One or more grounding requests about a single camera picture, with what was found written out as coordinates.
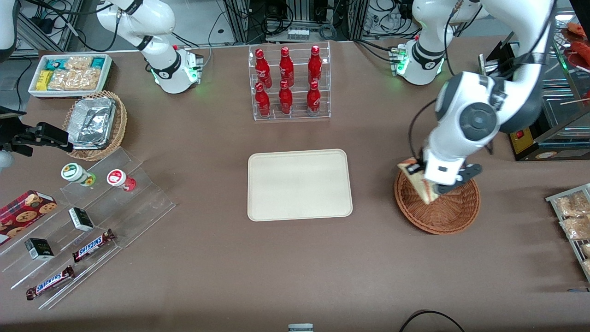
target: wicker basket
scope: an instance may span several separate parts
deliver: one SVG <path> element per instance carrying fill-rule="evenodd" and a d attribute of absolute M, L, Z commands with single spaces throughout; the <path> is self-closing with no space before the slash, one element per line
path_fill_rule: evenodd
<path fill-rule="evenodd" d="M 110 155 L 116 148 L 121 145 L 123 141 L 123 136 L 125 135 L 125 126 L 127 125 L 127 110 L 125 109 L 125 105 L 121 102 L 119 97 L 109 91 L 101 91 L 97 93 L 93 93 L 91 95 L 87 95 L 82 97 L 82 99 L 91 99 L 91 98 L 100 98 L 100 97 L 109 97 L 115 100 L 117 103 L 117 109 L 115 111 L 115 116 L 113 120 L 113 129 L 111 131 L 111 140 L 109 145 L 102 150 L 74 150 L 68 155 L 77 159 L 83 159 L 86 161 L 97 161 L 101 160 L 104 157 Z M 65 122 L 62 128 L 66 130 L 68 128 L 68 124 L 70 123 L 70 117 L 74 110 L 74 106 L 72 105 L 68 115 L 65 117 Z"/>
<path fill-rule="evenodd" d="M 480 210 L 480 193 L 473 179 L 426 204 L 404 172 L 399 172 L 394 182 L 394 196 L 410 222 L 438 235 L 462 232 L 473 223 Z"/>

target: coca-cola bottle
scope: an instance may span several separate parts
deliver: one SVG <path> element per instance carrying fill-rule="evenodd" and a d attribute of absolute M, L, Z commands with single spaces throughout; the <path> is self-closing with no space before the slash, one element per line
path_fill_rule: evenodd
<path fill-rule="evenodd" d="M 320 58 L 320 47 L 318 45 L 312 46 L 312 56 L 307 63 L 308 81 L 311 84 L 314 80 L 318 82 L 322 78 L 322 59 Z"/>
<path fill-rule="evenodd" d="M 289 86 L 295 84 L 295 72 L 293 69 L 293 60 L 289 56 L 289 48 L 281 48 L 281 62 L 278 64 L 281 70 L 281 79 L 286 80 Z"/>
<path fill-rule="evenodd" d="M 260 116 L 267 118 L 270 116 L 270 99 L 268 98 L 268 94 L 264 91 L 262 83 L 256 82 L 254 87 L 256 88 L 254 99 L 256 99 L 256 106 L 258 106 Z"/>
<path fill-rule="evenodd" d="M 309 116 L 316 116 L 320 112 L 320 98 L 322 95 L 317 89 L 317 81 L 314 80 L 309 84 L 309 91 L 307 92 L 307 114 Z"/>
<path fill-rule="evenodd" d="M 256 76 L 258 76 L 258 81 L 262 82 L 265 89 L 270 89 L 273 86 L 273 80 L 270 78 L 270 66 L 264 58 L 264 51 L 259 48 L 254 53 L 256 54 Z"/>
<path fill-rule="evenodd" d="M 281 81 L 281 90 L 278 93 L 278 98 L 281 100 L 281 112 L 285 115 L 290 115 L 293 109 L 293 93 L 289 89 L 287 80 Z"/>

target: table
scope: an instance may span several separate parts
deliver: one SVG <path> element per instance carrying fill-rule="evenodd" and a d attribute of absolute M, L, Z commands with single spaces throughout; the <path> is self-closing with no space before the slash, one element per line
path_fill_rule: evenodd
<path fill-rule="evenodd" d="M 454 70 L 475 70 L 498 40 L 454 40 Z M 409 155 L 408 124 L 449 78 L 446 67 L 413 86 L 356 44 L 332 43 L 330 121 L 255 123 L 247 50 L 216 48 L 203 84 L 181 95 L 154 84 L 140 53 L 111 53 L 111 90 L 129 113 L 123 146 L 178 206 L 52 310 L 0 287 L 3 331 L 285 331 L 303 322 L 319 332 L 392 331 L 420 309 L 467 331 L 588 330 L 590 295 L 565 292 L 586 287 L 584 275 L 544 198 L 589 182 L 589 161 L 516 163 L 500 134 L 494 156 L 470 158 L 484 167 L 476 222 L 428 235 L 399 211 L 392 183 Z M 25 123 L 61 125 L 71 103 L 31 98 Z M 434 125 L 427 112 L 415 141 Z M 329 148 L 348 155 L 349 217 L 248 219 L 251 154 Z M 0 175 L 2 205 L 27 189 L 52 193 L 73 161 L 49 147 L 16 159 Z M 454 331 L 435 317 L 406 331 L 428 327 Z"/>

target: small jar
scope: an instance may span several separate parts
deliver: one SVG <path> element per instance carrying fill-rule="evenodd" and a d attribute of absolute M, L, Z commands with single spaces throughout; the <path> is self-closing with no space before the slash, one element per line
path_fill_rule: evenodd
<path fill-rule="evenodd" d="M 107 182 L 113 187 L 121 188 L 124 191 L 132 191 L 137 184 L 134 178 L 127 176 L 122 170 L 112 170 L 107 175 Z"/>
<path fill-rule="evenodd" d="M 61 169 L 61 177 L 73 183 L 79 183 L 83 187 L 89 187 L 96 181 L 96 176 L 85 170 L 82 166 L 71 162 Z"/>

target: red cookie box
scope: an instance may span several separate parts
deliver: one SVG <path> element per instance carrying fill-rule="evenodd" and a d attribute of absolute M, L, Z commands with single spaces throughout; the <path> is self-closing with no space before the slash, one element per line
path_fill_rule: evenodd
<path fill-rule="evenodd" d="M 0 209 L 0 246 L 57 207 L 53 197 L 29 190 Z"/>

